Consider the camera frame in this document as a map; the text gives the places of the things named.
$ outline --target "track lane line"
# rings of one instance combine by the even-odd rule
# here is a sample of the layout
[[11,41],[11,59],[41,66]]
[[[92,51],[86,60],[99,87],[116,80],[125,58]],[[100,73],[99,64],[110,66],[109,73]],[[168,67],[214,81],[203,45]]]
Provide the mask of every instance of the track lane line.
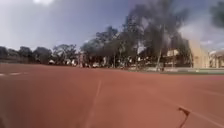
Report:
[[166,97],[164,97],[164,96],[156,96],[156,97],[157,97],[159,100],[164,101],[164,102],[166,102],[166,103],[168,103],[168,104],[170,104],[170,105],[172,105],[172,106],[176,106],[177,108],[183,108],[183,109],[189,111],[190,114],[195,115],[195,116],[197,116],[197,117],[199,117],[199,118],[201,118],[201,119],[203,119],[203,120],[205,120],[205,121],[208,121],[208,122],[210,122],[210,123],[212,123],[212,124],[214,124],[214,125],[216,125],[216,126],[218,126],[218,127],[220,127],[220,128],[224,128],[224,125],[223,125],[223,124],[217,123],[217,122],[213,121],[212,119],[210,119],[209,117],[206,117],[205,115],[202,115],[202,114],[200,114],[200,113],[197,113],[197,112],[193,111],[192,109],[189,109],[189,108],[187,108],[187,107],[185,107],[185,106],[183,106],[183,105],[181,105],[181,104],[178,104],[178,103],[176,103],[176,102],[174,102],[174,101],[172,101],[172,100],[170,100],[170,99],[168,99],[168,98],[166,98]]
[[14,72],[14,73],[9,73],[9,75],[11,76],[18,76],[18,75],[21,75],[22,73],[20,72]]
[[91,122],[91,119],[94,116],[94,108],[96,106],[96,102],[97,102],[98,96],[100,94],[101,87],[102,87],[102,81],[99,80],[99,83],[98,83],[98,86],[97,86],[96,95],[95,95],[95,97],[93,99],[93,104],[92,104],[92,107],[90,109],[90,112],[89,112],[89,114],[87,116],[87,119],[86,119],[86,123],[85,123],[84,128],[90,128],[90,122]]
[[0,73],[0,77],[3,77],[3,76],[6,76],[5,74],[3,74],[3,73]]

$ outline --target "tree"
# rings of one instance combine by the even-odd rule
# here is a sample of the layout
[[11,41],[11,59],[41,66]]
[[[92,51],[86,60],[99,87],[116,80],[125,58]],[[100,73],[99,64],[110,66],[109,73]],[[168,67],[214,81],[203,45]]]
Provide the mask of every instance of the tree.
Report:
[[188,40],[182,38],[180,34],[177,34],[171,39],[171,48],[178,50],[179,54],[176,56],[176,59],[179,60],[180,66],[186,64],[192,66],[192,53]]
[[213,16],[213,23],[224,28],[224,2],[218,2],[218,4],[211,8],[211,13]]
[[96,57],[99,57],[101,54],[101,46],[99,43],[98,39],[92,39],[86,43],[84,43],[80,47],[81,51],[85,53],[86,55],[86,61],[89,63],[91,66],[93,62],[95,61]]
[[116,56],[119,54],[120,42],[118,37],[114,37],[108,44],[105,45],[105,50],[107,51],[107,56],[113,57],[113,65],[116,67]]
[[8,56],[19,57],[19,53],[18,53],[18,51],[14,50],[14,49],[8,49]]
[[178,33],[183,21],[187,18],[187,9],[175,10],[175,0],[158,0],[150,3],[149,7],[138,5],[132,10],[133,15],[142,25],[141,28],[146,31],[144,34],[152,34],[146,42],[153,43],[157,52],[157,67],[163,53],[166,53],[170,47],[171,39]]
[[81,50],[85,52],[87,56],[94,57],[116,57],[116,38],[118,35],[118,30],[109,26],[104,32],[97,32],[96,37],[89,42],[83,44]]
[[75,59],[76,45],[61,44],[53,48],[53,56],[57,62],[63,63],[67,59]]
[[140,24],[138,20],[135,19],[135,16],[130,13],[125,20],[123,25],[123,42],[126,47],[127,56],[136,57],[136,67],[138,67],[137,58],[138,58],[138,49],[139,44],[142,40],[142,30],[140,29]]
[[0,59],[6,59],[8,56],[8,51],[6,47],[0,46]]
[[51,50],[44,47],[37,47],[33,52],[35,56],[35,60],[42,63],[47,64],[51,58]]
[[33,62],[35,60],[33,52],[29,47],[21,46],[19,49],[19,55],[23,58],[23,61],[26,62]]

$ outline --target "running track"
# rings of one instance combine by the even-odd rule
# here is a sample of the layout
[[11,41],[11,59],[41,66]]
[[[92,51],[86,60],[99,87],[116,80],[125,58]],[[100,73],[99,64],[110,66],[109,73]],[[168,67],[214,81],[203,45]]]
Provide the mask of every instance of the running track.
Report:
[[178,128],[179,107],[224,127],[224,76],[0,64],[0,128]]

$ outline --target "cloud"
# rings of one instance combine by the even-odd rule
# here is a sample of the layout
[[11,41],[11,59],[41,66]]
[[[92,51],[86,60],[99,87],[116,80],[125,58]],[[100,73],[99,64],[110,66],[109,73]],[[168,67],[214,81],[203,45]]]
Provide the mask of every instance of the cloud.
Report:
[[24,3],[26,3],[26,0],[0,0],[0,9],[2,9],[2,7],[4,6],[18,5]]
[[33,2],[35,4],[41,4],[41,5],[44,5],[44,6],[48,6],[50,4],[52,4],[55,0],[33,0]]
[[200,15],[180,29],[184,38],[200,42],[207,50],[218,50],[224,46],[224,29],[215,27],[209,14]]
[[87,39],[87,40],[85,40],[85,41],[84,41],[84,43],[88,43],[89,41],[90,41],[90,40],[89,40],[89,39]]

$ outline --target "white lane marking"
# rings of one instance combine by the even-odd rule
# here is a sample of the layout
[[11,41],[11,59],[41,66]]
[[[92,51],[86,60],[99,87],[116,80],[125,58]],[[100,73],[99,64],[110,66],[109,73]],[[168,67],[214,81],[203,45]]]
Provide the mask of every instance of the white lane marking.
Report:
[[5,76],[5,74],[0,73],[0,77],[3,77],[3,76]]
[[9,73],[9,75],[12,75],[12,76],[17,76],[17,75],[20,75],[22,73],[19,73],[19,72],[15,72],[15,73]]
[[90,110],[90,112],[89,112],[89,114],[87,116],[87,120],[86,120],[86,124],[85,124],[85,127],[84,128],[90,128],[90,120],[94,116],[94,107],[96,106],[96,102],[97,102],[97,98],[98,98],[98,96],[100,94],[101,86],[102,86],[102,81],[100,80],[99,81],[99,84],[97,86],[96,95],[95,95],[95,97],[93,99],[93,105],[92,105],[91,110]]
[[213,121],[212,119],[210,119],[209,117],[206,117],[206,116],[204,116],[204,115],[202,115],[200,113],[197,113],[197,112],[193,111],[192,109],[186,108],[185,106],[182,106],[182,105],[180,105],[180,104],[178,104],[178,103],[176,103],[176,102],[174,102],[174,101],[172,101],[172,100],[170,100],[170,99],[168,99],[168,98],[166,98],[164,96],[157,96],[157,98],[159,98],[160,100],[162,100],[162,101],[164,101],[164,102],[166,102],[166,103],[168,103],[168,104],[170,104],[172,106],[183,108],[183,109],[189,111],[190,114],[195,115],[195,116],[197,116],[197,117],[199,117],[199,118],[201,118],[201,119],[203,119],[205,121],[208,121],[208,122],[210,122],[210,123],[212,123],[212,124],[214,124],[214,125],[216,125],[216,126],[218,126],[220,128],[224,128],[224,125],[222,125],[220,123],[217,123],[217,122]]
[[199,91],[199,92],[203,92],[209,95],[215,95],[215,96],[224,96],[224,94],[219,93],[219,92],[215,92],[215,91],[208,91],[208,90],[194,90],[194,91]]

